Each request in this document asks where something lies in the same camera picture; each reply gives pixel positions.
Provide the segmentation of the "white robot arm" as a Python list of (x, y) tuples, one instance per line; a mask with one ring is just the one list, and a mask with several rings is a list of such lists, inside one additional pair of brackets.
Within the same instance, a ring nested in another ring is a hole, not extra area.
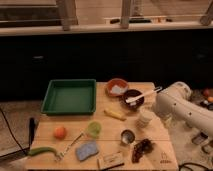
[(156, 95), (154, 111), (160, 118), (177, 116), (213, 138), (213, 111), (190, 102), (191, 94), (186, 83), (175, 82)]

